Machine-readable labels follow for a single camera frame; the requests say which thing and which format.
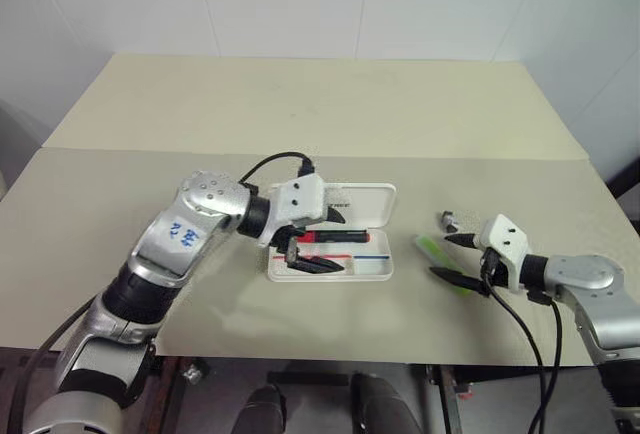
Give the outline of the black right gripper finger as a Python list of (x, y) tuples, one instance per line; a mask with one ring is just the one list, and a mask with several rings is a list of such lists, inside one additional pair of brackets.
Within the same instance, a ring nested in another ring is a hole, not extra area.
[(473, 233), (452, 233), (452, 234), (446, 235), (444, 239), (450, 243), (453, 243), (455, 245), (465, 247), (465, 248), (470, 248), (470, 249), (482, 248), (478, 235)]
[(468, 291), (484, 291), (484, 283), (477, 278), (469, 277), (460, 271), (449, 269), (446, 267), (432, 266), (429, 270), (441, 280), (449, 284)]

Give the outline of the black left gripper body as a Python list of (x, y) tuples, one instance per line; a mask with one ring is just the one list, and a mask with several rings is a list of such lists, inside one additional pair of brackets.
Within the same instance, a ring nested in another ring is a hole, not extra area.
[(298, 240), (305, 235), (306, 229), (304, 227), (283, 226), (274, 233), (269, 246), (274, 247), (278, 253), (286, 255), (292, 247), (297, 246)]

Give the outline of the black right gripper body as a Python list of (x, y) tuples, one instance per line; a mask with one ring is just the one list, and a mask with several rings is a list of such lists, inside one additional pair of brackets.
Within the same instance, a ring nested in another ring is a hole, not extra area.
[(480, 279), (484, 297), (490, 297), (495, 287), (506, 287), (506, 266), (492, 248), (488, 248), (481, 257)]

